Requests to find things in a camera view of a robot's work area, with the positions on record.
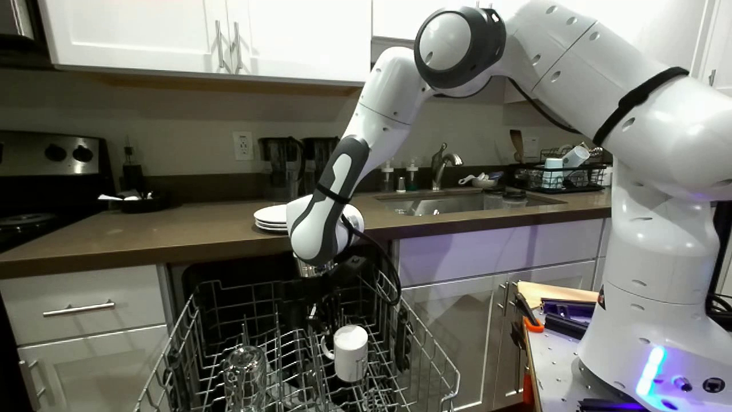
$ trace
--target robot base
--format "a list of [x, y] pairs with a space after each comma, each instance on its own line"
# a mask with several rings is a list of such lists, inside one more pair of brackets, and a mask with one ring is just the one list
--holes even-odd
[[615, 169], [604, 293], [577, 355], [649, 409], [732, 412], [732, 337], [704, 314], [713, 209]]

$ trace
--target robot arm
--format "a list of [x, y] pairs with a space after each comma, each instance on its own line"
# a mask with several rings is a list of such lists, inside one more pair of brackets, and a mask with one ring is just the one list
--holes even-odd
[[358, 183], [397, 153], [426, 98], [513, 78], [615, 157], [604, 303], [580, 360], [649, 409], [732, 409], [732, 340], [704, 317], [709, 201], [732, 199], [732, 102], [558, 2], [504, 17], [438, 11], [414, 55], [379, 57], [317, 192], [289, 205], [296, 256], [326, 268], [347, 248], [342, 218], [365, 225], [347, 206]]
[[393, 159], [423, 102], [436, 95], [470, 97], [487, 84], [485, 70], [504, 55], [506, 30], [495, 11], [462, 9], [436, 17], [422, 40], [417, 52], [383, 52], [317, 192], [289, 205], [290, 245], [307, 265], [328, 268], [347, 248], [342, 216], [361, 229], [361, 216], [347, 201], [368, 173]]

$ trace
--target bottle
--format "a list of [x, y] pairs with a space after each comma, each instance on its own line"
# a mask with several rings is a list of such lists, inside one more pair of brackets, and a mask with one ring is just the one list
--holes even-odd
[[121, 167], [120, 189], [124, 192], [146, 192], [143, 165], [137, 163], [134, 147], [124, 147], [124, 167]]
[[393, 183], [391, 183], [391, 174], [393, 174], [391, 163], [386, 163], [386, 165], [383, 167], [383, 174], [385, 174], [385, 178], [383, 178], [383, 192], [391, 192], [391, 189], [393, 189]]
[[412, 163], [408, 167], [408, 192], [417, 191], [417, 173], [418, 173], [418, 167], [414, 165], [414, 159], [412, 159]]
[[399, 178], [397, 178], [397, 192], [408, 192], [405, 177], [399, 177]]

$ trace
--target open dishwasher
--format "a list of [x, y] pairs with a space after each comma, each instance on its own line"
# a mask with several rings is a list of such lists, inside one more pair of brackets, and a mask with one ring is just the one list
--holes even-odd
[[[135, 412], [453, 409], [460, 374], [399, 286], [365, 256], [342, 265], [346, 276], [326, 282], [196, 282]], [[304, 295], [323, 289], [339, 325], [368, 333], [366, 374], [354, 384], [336, 379], [331, 334], [312, 323]]]

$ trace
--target wall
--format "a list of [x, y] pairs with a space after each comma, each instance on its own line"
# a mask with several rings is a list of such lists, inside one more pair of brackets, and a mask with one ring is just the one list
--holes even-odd
[[[266, 173], [263, 163], [233, 159], [233, 130], [267, 135], [342, 135], [358, 92], [248, 92], [241, 84], [185, 81], [102, 82], [86, 74], [0, 71], [0, 129], [62, 130], [102, 135], [110, 142], [120, 173], [121, 147], [134, 145], [151, 177], [246, 174]], [[577, 142], [541, 119], [526, 103], [504, 105], [504, 84], [464, 98], [436, 98], [423, 107], [412, 138], [397, 165], [417, 159], [429, 165], [440, 145], [448, 142], [468, 165], [513, 160], [509, 129], [541, 138], [541, 147]]]

